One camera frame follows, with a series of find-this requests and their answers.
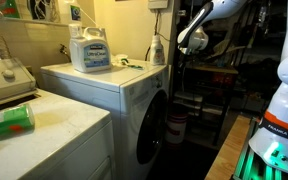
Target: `green light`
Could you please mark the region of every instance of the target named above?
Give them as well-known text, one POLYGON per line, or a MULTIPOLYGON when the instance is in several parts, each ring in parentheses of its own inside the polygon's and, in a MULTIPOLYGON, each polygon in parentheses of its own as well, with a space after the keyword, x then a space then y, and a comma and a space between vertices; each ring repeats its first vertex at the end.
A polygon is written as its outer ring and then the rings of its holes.
POLYGON ((278 146, 279 146, 278 142, 273 142, 265 152, 264 158, 267 160, 270 159, 272 153, 277 149, 278 146))

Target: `wooden table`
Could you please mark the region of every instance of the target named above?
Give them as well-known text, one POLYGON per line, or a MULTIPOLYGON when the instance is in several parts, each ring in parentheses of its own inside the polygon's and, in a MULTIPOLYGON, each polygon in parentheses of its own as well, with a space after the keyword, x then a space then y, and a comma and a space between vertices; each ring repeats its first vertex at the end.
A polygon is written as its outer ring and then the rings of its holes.
POLYGON ((238 116, 205 179, 230 179, 235 171, 250 119, 238 116))

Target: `bucket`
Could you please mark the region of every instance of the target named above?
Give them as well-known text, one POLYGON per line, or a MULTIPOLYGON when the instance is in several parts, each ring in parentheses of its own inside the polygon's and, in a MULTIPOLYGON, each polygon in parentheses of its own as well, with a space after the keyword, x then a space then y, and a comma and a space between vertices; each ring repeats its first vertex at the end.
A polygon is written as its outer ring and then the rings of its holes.
POLYGON ((178 147, 184 140, 188 110, 182 104, 174 103, 168 114, 165 141, 168 147, 178 147))

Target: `washing machine lid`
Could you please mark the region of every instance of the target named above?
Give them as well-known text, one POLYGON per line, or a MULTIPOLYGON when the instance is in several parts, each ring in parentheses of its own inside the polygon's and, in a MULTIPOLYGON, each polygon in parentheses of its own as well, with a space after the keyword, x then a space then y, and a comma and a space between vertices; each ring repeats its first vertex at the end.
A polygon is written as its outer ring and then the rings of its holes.
POLYGON ((82 73, 75 70, 71 63, 66 63, 41 67, 41 73, 119 92, 122 84, 159 68, 159 66, 152 66, 149 62, 143 60, 129 59, 129 64, 142 66, 143 69, 112 66, 111 69, 107 70, 82 73))

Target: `dryer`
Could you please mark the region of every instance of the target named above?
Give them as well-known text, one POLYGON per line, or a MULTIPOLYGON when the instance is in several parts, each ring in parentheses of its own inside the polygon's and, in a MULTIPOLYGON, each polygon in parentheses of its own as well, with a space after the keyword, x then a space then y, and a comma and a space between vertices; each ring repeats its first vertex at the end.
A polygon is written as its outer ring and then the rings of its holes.
POLYGON ((116 179, 145 179, 164 136, 169 74, 167 65, 129 61, 143 69, 81 73, 68 63, 42 67, 41 73, 47 91, 111 112, 116 179))

